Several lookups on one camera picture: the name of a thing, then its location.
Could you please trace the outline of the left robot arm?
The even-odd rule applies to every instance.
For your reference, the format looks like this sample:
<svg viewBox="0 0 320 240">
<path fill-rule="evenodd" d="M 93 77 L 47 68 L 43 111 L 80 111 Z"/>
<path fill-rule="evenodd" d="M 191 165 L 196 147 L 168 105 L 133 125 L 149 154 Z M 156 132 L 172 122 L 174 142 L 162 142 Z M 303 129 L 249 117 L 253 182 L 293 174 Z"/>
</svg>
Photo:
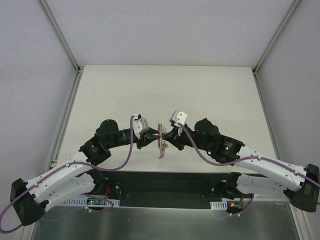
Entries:
<svg viewBox="0 0 320 240">
<path fill-rule="evenodd" d="M 99 165 L 111 157 L 110 150 L 128 145 L 141 149 L 160 139 L 159 131 L 145 118 L 133 115 L 130 127 L 120 130 L 115 120 L 104 120 L 94 136 L 65 162 L 30 180 L 11 185 L 10 202 L 22 226 L 37 222 L 45 213 L 73 195 L 105 191 L 104 169 Z"/>
</svg>

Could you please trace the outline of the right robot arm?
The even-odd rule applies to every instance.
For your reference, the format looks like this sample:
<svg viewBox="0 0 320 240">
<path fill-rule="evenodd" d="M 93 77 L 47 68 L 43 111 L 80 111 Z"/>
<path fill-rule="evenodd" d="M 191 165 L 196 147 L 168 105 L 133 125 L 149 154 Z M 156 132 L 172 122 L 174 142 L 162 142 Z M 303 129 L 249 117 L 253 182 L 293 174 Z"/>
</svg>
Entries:
<svg viewBox="0 0 320 240">
<path fill-rule="evenodd" d="M 198 121 L 194 129 L 175 121 L 171 125 L 172 130 L 164 133 L 162 138 L 178 150 L 193 147 L 210 165 L 236 166 L 260 175 L 237 174 L 234 180 L 225 184 L 228 196 L 282 194 L 294 207 L 316 212 L 320 193 L 320 169 L 316 165 L 301 166 L 267 157 L 240 140 L 222 135 L 207 118 Z"/>
</svg>

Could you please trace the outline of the aluminium frame post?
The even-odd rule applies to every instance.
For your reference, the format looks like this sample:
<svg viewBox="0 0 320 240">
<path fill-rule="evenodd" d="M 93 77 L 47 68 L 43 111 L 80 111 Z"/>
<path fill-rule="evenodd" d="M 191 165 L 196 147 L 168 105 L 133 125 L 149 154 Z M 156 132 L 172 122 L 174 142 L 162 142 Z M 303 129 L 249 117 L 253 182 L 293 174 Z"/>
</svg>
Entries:
<svg viewBox="0 0 320 240">
<path fill-rule="evenodd" d="M 49 25 L 51 26 L 54 35 L 56 36 L 62 50 L 64 51 L 66 57 L 68 58 L 69 62 L 71 63 L 74 70 L 78 73 L 81 70 L 80 65 L 78 64 L 72 50 L 52 12 L 48 2 L 46 0 L 38 0 L 37 1 L 41 10 L 43 11 L 45 17 L 47 18 Z"/>
<path fill-rule="evenodd" d="M 257 63 L 252 68 L 252 73 L 256 76 L 261 69 L 262 65 L 264 64 L 265 60 L 275 47 L 278 39 L 280 38 L 281 34 L 283 33 L 286 26 L 289 24 L 289 21 L 297 11 L 299 5 L 302 3 L 302 0 L 293 0 L 289 5 L 289 8 L 286 10 L 284 16 L 282 17 L 281 21 L 279 22 L 278 26 L 276 27 L 274 33 L 272 34 L 270 40 L 268 41 L 266 47 L 264 48 L 261 56 L 259 57 Z"/>
</svg>

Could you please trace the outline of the left aluminium frame post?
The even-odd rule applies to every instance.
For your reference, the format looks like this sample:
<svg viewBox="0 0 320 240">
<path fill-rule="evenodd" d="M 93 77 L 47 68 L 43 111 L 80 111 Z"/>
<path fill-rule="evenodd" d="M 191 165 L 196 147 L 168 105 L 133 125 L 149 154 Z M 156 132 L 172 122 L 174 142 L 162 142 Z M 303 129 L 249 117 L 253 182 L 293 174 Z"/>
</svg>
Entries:
<svg viewBox="0 0 320 240">
<path fill-rule="evenodd" d="M 78 73 L 81 70 L 80 65 L 78 64 L 72 50 L 52 12 L 48 2 L 46 0 L 38 0 L 37 1 L 41 10 L 43 11 L 45 17 L 47 18 L 49 25 L 51 26 L 54 35 L 56 36 L 62 50 L 64 51 L 66 57 L 68 58 L 69 62 L 71 63 L 74 70 Z"/>
</svg>

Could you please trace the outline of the right aluminium frame post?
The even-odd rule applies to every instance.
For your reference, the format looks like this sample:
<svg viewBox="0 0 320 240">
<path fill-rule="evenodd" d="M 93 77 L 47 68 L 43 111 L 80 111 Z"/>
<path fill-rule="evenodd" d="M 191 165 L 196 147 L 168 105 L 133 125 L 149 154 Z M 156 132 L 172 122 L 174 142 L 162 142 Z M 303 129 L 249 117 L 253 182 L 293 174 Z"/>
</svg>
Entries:
<svg viewBox="0 0 320 240">
<path fill-rule="evenodd" d="M 278 26 L 276 27 L 274 33 L 272 34 L 270 40 L 268 41 L 266 47 L 264 48 L 261 56 L 259 57 L 257 63 L 252 68 L 252 73 L 256 76 L 261 69 L 262 65 L 264 64 L 265 60 L 275 47 L 278 39 L 280 38 L 281 34 L 283 33 L 286 26 L 289 24 L 289 21 L 297 11 L 299 5 L 302 3 L 302 0 L 293 0 L 289 5 L 289 8 L 286 10 L 284 16 L 282 17 L 281 21 L 279 22 Z"/>
</svg>

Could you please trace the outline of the red handled key organizer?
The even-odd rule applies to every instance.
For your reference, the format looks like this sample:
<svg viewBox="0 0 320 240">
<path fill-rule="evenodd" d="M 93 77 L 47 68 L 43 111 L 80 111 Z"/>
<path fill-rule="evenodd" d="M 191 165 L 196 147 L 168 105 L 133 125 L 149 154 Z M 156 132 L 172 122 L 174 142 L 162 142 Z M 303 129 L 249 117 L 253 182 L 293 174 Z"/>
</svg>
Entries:
<svg viewBox="0 0 320 240">
<path fill-rule="evenodd" d="M 157 140 L 158 150 L 159 150 L 159 159 L 162 159 L 165 156 L 165 151 L 169 147 L 166 141 L 163 139 L 163 136 L 167 133 L 166 128 L 163 126 L 162 123 L 159 123 L 157 126 L 158 135 L 160 138 Z"/>
</svg>

